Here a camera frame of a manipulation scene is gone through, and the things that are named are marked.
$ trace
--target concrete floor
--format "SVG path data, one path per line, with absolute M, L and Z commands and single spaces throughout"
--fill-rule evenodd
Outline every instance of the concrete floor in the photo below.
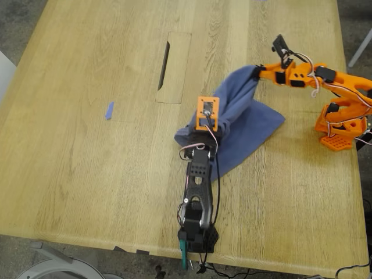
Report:
M 0 50 L 18 64 L 36 22 L 47 0 L 0 0 Z M 338 0 L 342 36 L 346 61 L 349 61 L 363 38 L 372 28 L 372 5 L 367 0 Z M 367 47 L 351 74 L 372 79 L 372 43 Z M 363 197 L 372 201 L 372 148 L 365 146 L 358 154 Z M 0 279 L 16 278 L 24 269 L 42 259 L 29 248 L 30 240 L 0 235 Z M 167 278 L 218 278 L 207 271 L 196 275 L 196 271 L 183 271 L 176 259 L 138 255 L 125 252 L 84 248 L 73 245 L 49 243 L 50 246 L 68 256 L 87 259 L 94 258 L 98 269 L 127 278 L 155 278 L 155 266 L 160 264 Z M 220 271 L 233 275 L 246 269 L 230 266 L 216 266 Z M 301 278 L 294 274 L 265 273 L 254 278 Z

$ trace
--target table surface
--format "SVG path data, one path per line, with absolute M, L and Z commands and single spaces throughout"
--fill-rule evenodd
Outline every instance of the table surface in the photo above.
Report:
M 336 0 L 49 0 L 0 107 L 0 233 L 181 257 L 173 135 L 230 72 L 277 62 L 279 33 L 345 70 Z M 319 144 L 332 94 L 310 92 L 260 81 L 286 121 L 222 178 L 209 261 L 327 277 L 367 262 L 356 151 Z

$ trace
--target white object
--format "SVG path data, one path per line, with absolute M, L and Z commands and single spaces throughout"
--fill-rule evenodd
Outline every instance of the white object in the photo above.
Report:
M 16 66 L 0 51 L 0 102 L 15 71 Z
M 102 275 L 89 263 L 67 257 L 56 249 L 45 245 L 43 242 L 33 241 L 31 248 L 50 259 L 43 260 L 31 266 L 19 275 L 17 279 L 79 279 L 81 277 L 88 279 L 122 279 L 113 274 Z
M 351 68 L 354 66 L 355 62 L 359 59 L 359 57 L 361 56 L 361 54 L 363 53 L 363 51 L 366 49 L 366 46 L 368 45 L 368 43 L 372 40 L 372 28 L 371 30 L 369 31 L 368 35 L 365 37 L 365 39 L 363 40 L 362 44 L 360 45 L 360 47 L 358 48 L 358 50 L 355 52 L 353 58 L 350 60 L 348 66 Z

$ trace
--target green part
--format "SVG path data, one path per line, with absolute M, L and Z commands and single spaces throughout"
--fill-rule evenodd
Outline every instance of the green part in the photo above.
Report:
M 182 253 L 182 268 L 187 270 L 187 252 L 186 252 L 186 241 L 180 240 L 180 248 Z

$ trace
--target blue cloth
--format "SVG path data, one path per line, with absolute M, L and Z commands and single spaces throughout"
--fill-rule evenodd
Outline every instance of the blue cloth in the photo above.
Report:
M 218 126 L 222 139 L 218 149 L 220 175 L 223 176 L 244 161 L 284 122 L 284 117 L 253 99 L 258 81 L 251 77 L 255 66 L 249 65 L 231 73 L 214 96 L 220 98 Z M 177 131 L 174 139 L 187 145 L 195 127 L 196 114 L 189 125 Z M 212 181 L 217 178 L 213 162 Z

